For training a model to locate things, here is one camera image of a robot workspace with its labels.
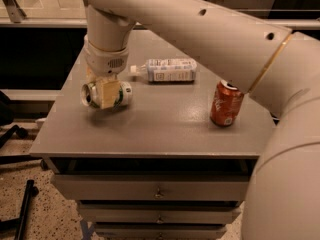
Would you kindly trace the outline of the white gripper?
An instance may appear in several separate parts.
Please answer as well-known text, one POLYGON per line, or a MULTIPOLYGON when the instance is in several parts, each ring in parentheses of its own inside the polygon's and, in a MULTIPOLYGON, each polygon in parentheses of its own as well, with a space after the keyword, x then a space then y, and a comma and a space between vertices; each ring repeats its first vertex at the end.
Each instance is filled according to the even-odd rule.
POLYGON ((106 77, 121 73, 127 65, 129 51, 127 48, 109 52, 94 47, 84 37, 84 53, 87 65, 86 80, 88 83, 95 82, 97 76, 101 76, 96 82, 100 108, 107 109, 114 106, 120 90, 120 82, 117 78, 106 77))

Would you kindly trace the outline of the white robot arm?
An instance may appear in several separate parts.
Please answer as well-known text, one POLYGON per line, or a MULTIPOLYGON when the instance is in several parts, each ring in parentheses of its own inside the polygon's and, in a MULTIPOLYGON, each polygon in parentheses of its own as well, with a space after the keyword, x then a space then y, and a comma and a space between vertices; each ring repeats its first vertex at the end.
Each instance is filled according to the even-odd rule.
POLYGON ((320 45, 203 0, 84 0, 137 21, 279 118, 251 176, 241 240, 320 240, 320 45))

